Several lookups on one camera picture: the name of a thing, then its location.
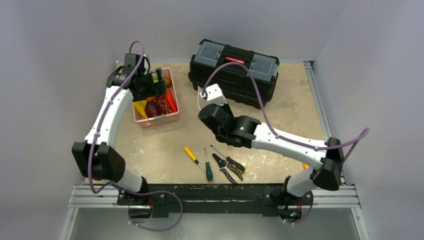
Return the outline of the clear zip top bag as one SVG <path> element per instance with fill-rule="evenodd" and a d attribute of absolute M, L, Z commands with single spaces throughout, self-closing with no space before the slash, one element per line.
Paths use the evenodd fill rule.
<path fill-rule="evenodd" d="M 197 87 L 196 103 L 199 111 L 204 108 L 207 103 L 207 100 L 203 96 L 203 88 L 200 86 Z"/>

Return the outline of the orange toy carrot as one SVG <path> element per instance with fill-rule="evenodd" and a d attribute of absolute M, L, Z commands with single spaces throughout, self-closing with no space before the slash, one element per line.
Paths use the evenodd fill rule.
<path fill-rule="evenodd" d="M 177 107 L 177 104 L 175 102 L 175 99 L 174 99 L 174 97 L 172 95 L 172 90 L 169 87 L 167 87 L 166 90 L 167 90 L 167 92 L 164 95 L 164 99 L 167 101 L 168 106 L 171 109 L 171 111 L 173 113 L 176 113 L 178 111 L 178 107 Z"/>

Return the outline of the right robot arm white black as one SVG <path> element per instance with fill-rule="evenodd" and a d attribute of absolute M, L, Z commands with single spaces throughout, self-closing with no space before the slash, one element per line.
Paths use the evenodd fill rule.
<path fill-rule="evenodd" d="M 339 190 L 344 163 L 343 150 L 335 146 L 340 140 L 315 140 L 278 129 L 270 129 L 260 120 L 233 116 L 229 105 L 208 104 L 198 113 L 199 120 L 210 129 L 220 143 L 236 148 L 266 150 L 308 165 L 306 170 L 290 176 L 280 196 L 288 204 L 316 188 Z"/>

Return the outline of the pink plastic basket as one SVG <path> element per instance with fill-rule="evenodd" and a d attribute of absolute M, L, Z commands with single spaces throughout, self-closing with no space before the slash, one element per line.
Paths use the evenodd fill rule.
<path fill-rule="evenodd" d="M 164 67 L 164 68 L 162 68 L 162 72 L 163 72 L 163 75 L 165 77 L 170 78 L 170 81 L 172 83 L 172 86 L 170 87 L 170 92 L 172 94 L 172 97 L 173 97 L 175 105 L 176 105 L 176 112 L 169 113 L 169 114 L 163 114 L 163 115 L 155 116 L 155 117 L 151 117 L 151 118 L 143 118 L 139 114 L 137 108 L 133 105 L 132 106 L 133 119 L 142 128 L 151 127 L 151 126 L 158 125 L 158 124 L 174 122 L 174 121 L 178 121 L 180 119 L 180 106 L 179 106 L 179 102 L 178 102 L 178 98 L 177 98 L 176 89 L 174 87 L 175 80 L 174 80 L 172 71 L 169 67 Z"/>

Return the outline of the purple toy grapes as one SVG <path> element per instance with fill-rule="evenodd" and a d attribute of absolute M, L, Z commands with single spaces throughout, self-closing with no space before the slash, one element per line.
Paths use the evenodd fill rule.
<path fill-rule="evenodd" d="M 173 113 L 169 103 L 163 96 L 157 96 L 155 98 L 156 104 L 159 106 L 162 115 L 167 115 Z"/>

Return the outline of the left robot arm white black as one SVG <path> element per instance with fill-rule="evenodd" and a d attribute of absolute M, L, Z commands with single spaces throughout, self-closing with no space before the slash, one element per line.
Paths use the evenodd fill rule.
<path fill-rule="evenodd" d="M 165 93 L 163 74 L 156 69 L 152 76 L 147 55 L 127 53 L 124 64 L 106 79 L 105 96 L 89 133 L 84 140 L 73 143 L 71 152 L 91 191 L 98 194 L 107 185 L 130 192 L 138 205 L 146 203 L 149 191 L 143 187 L 145 178 L 131 172 L 124 158 L 115 150 L 116 139 L 125 112 L 131 102 Z"/>

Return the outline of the red toy pomegranate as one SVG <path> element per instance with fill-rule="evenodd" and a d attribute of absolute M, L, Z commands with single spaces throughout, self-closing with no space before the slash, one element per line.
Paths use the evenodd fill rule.
<path fill-rule="evenodd" d="M 144 111 L 148 118 L 158 117 L 162 114 L 162 109 L 155 101 L 147 101 Z"/>

